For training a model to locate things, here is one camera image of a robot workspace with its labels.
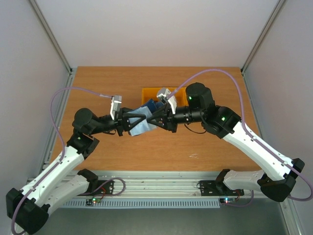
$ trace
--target cable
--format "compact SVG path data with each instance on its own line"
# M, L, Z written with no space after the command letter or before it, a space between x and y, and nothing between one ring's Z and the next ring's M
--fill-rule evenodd
M60 138L60 141L61 141L61 144L62 144L62 153L61 153L61 157L59 159L59 162L57 162L49 171L47 171L42 178L40 178L33 186L33 189L30 189L24 196L23 198L20 200L20 202L18 203L18 205L16 206L15 210L14 210L14 213L13 213L13 216L12 216L12 221L11 221L11 232L13 235L22 235L25 233L25 231L22 231L21 233L17 233L15 231L15 221L16 221L16 217L17 217L17 214L23 204L23 202L26 200L26 198L30 195L30 193L32 191L35 190L35 188L60 164L60 162L63 160L64 158L64 154L65 154L65 144L64 144L64 140L61 136L61 133L59 132L59 129L57 128L55 122L54 122L54 119L53 119L53 114L52 114L52 105L53 105L53 101L54 101L54 98L60 93L60 92L63 92L63 91L66 91L66 90L80 90L80 91L84 91L84 92L88 92L88 93L91 93L91 94L95 94L97 96L100 96L100 97L105 97L105 98L111 98L112 96L109 96L109 95L105 95L105 94L101 94L101 93L97 93L97 92L93 92L93 91L90 91L90 90L87 90L87 89L84 89L84 88L80 88L80 87L65 87L65 88L62 88L62 89L59 89L58 91L56 91L51 100L50 100L50 119L52 121L52 125L53 125L53 128L54 130L56 131L58 137Z
M100 188L103 187L103 185L107 184L108 182L110 182L110 181L112 181L112 180L119 180L119 181L121 181L122 184L123 184L123 188L122 188L122 190L121 190L120 192L118 192L118 193L116 193L116 194L111 194L110 196L118 196L118 195L120 195L122 192L125 191L125 189L126 189L126 183L125 183L125 181L124 181L123 179L119 178L119 177L114 177L114 178L111 178L111 179L107 180L106 182L102 183L102 184L101 184L98 188L96 188L94 191L92 191L92 192L85 192L85 193L80 194L79 196L90 195L90 194L92 194L92 193L94 193L94 192L97 192Z
M196 132L196 131L193 131L193 130L191 130L191 129L186 125L186 123L184 124L184 126L185 126L189 131L191 131L191 132L193 132L193 133L196 133L196 134L204 134L204 133L206 133L206 131L204 131L204 132Z
M103 190L103 194L102 197L100 198L100 200L102 200L104 198L104 195L106 195L106 190L104 188L101 188Z
M236 189L235 192L238 194L238 197L235 199L235 202L237 202L240 199L240 193L238 189Z
M202 115L200 116L201 117L201 120L202 120L202 122L205 124L205 125L209 125L209 124L207 124L207 122L204 120L204 118L202 117Z
M240 101L240 108L241 108L241 116L242 116L242 127L245 131L245 133L250 136L251 138L253 138L254 136L247 130L246 128L246 121L245 121L245 111L244 111L244 101L243 101L243 97L242 97L242 93L240 91L240 87L236 81L236 79L228 72L224 71L224 70L220 70L220 69L208 69L208 70L203 70L200 71L198 73L196 73L195 75L191 76L190 78L188 78L186 81L184 81L180 86L178 86L172 93L170 93L167 96L167 99L171 98L172 96L174 96L180 88L182 88L185 84L187 84L189 81L191 81L192 79L194 79L195 77L199 76L200 74L203 74L205 72L222 72L224 74L226 74L228 77L230 77L230 79L233 81L233 83L236 86L237 92L238 92L238 96L239 96L239 101ZM311 194L309 197L307 198L295 198L292 196L289 196L288 198L292 199L292 200L296 200L296 201L309 201L313 198L313 185L312 183L309 181L309 179L303 175L302 173L300 173L299 171L297 171L296 169L294 169L292 166L290 166L289 164L285 164L285 162L279 157L277 156L273 151L271 151L269 148L267 148L263 143L261 143L258 139L254 140L256 143L258 143L260 146L262 146L268 153L270 153L275 159L277 159L281 164L284 164L286 167L288 167L291 171L293 171L294 173L296 173L302 180L304 180L305 183L307 183L307 185L310 187L311 190Z
M254 199L254 191L252 190L251 191L251 198L250 198L250 201L247 203L247 204L244 204L244 205L235 205L235 204L230 204L230 203L221 203L221 205L226 205L226 206L231 206L231 207L247 207L247 206L250 206L253 202L253 199Z

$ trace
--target wooden table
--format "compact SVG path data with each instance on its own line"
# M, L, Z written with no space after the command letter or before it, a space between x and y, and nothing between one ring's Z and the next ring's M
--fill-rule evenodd
M146 87L177 87L204 67L79 67L73 86L102 94L122 95L122 107L137 108L141 105L141 89ZM221 68L231 73L243 92L246 122L257 132L245 84L239 68ZM236 88L231 79L220 72L208 72L193 82L201 82L212 91L216 104L227 106L240 114ZM64 113L61 134L65 142L70 138L75 112L80 108L91 109L97 116L110 113L111 101L82 91L71 91ZM200 123L189 126L203 130ZM183 125L177 133L163 129L131 137L97 134L100 140L95 151L77 169L89 170L177 170L220 171L259 169L250 158L231 144L211 134L194 134ZM61 151L57 141L53 157Z

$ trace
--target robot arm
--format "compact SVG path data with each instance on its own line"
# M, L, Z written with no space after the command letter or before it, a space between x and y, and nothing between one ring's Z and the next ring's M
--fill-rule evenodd
M173 133L177 131L178 124L200 122L206 132L239 148L261 167L262 170L254 172L224 169L215 181L216 190L221 196L230 189L250 189L261 191L277 202L285 200L292 191L297 177L286 165L301 172L304 167L303 161L292 160L277 152L246 126L250 132L250 135L247 135L241 118L231 109L215 105L210 89L203 84L189 85L186 93L189 106L177 107L175 97L167 99L169 90L162 89L157 96L163 105L153 111L150 117L145 114L133 114L128 108L120 108L121 97L118 95L112 97L109 115L97 117L86 108L77 111L72 124L74 134L67 142L64 157L61 159L59 155L47 169L21 190L13 188L7 193L7 215L13 218L18 204L27 196L15 221L29 234L37 232L49 215L64 202L81 193L93 192L96 188L97 176L86 169L80 171L71 181L56 188L61 180L98 145L99 141L92 135L112 134L112 131L117 132L119 136L122 136L123 132L130 134L130 131L142 121ZM279 156L283 163L267 152L256 140Z
M292 191L297 178L297 175L286 165L301 172L304 162L300 159L292 160L279 153L246 126L249 132L247 135L241 118L231 109L215 105L210 89L203 84L189 85L186 88L186 94L189 106L177 107L175 112L172 112L173 106L169 104L170 102L163 100L164 106L148 118L148 123L174 133L180 123L201 122L202 127L208 133L231 143L262 169L254 172L236 172L224 169L215 182L221 195L225 195L227 189L242 188L261 191L268 198L277 202L284 201ZM279 156L283 163L266 151L257 141Z

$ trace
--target black bracket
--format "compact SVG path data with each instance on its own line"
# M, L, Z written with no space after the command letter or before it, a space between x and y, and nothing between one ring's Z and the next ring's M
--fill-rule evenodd
M98 188L100 185L102 185L105 180L98 180L96 188ZM105 195L112 195L114 191L114 181L107 182L105 185L102 186L105 190ZM93 192L90 194L90 196L95 196L95 195L101 195L103 194L103 190L100 188L96 192Z
M146 119L146 115L144 114L130 114L131 109L129 108L121 108L118 113L115 114L115 126L116 131L119 136L123 136L123 131L131 131L136 125ZM138 118L133 123L130 123L130 118Z
M293 168L297 171L301 172L304 167L304 162L299 159L293 159ZM293 171L287 175L285 174L285 178L283 180L273 181L266 174L258 180L258 184L261 186L261 192L267 196L268 198L276 201L283 202L291 193L295 183L297 174Z
M81 132L75 131L67 142L67 146L72 146L77 149L78 154L83 154L86 159L99 144L99 140L92 136L84 135Z
M22 192L17 191L15 188L7 193L6 213L9 218L12 219L13 213L23 196ZM49 204L44 204L42 207L39 207L35 204L34 200L26 198L17 213L15 222L29 234L34 234L47 222L49 218L49 207Z
M169 103L166 103L158 108L151 117L147 118L147 122L164 130L175 133L178 125L174 123L173 114L170 111L171 106Z
M238 193L240 196L243 196L244 190L243 189L237 189L237 190L231 190L231 189L225 189L223 193L220 193L220 191L216 188L216 182L214 180L201 180L199 181L197 187L201 191L201 196L238 196Z
M234 133L234 126L241 120L240 116L230 108L216 105L215 112L202 120L202 127L210 134L222 139Z

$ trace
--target white wall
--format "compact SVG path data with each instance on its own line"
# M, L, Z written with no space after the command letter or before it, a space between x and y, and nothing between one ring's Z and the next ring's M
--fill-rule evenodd
M313 1L289 0L246 78L264 138L291 158L306 163L303 173L313 182ZM297 179L292 195L307 197ZM313 231L313 200L295 202L305 234Z
M52 93L67 71L26 0L0 0L0 234L9 233L5 195L35 176L51 127Z
M241 67L277 0L37 2L72 67Z

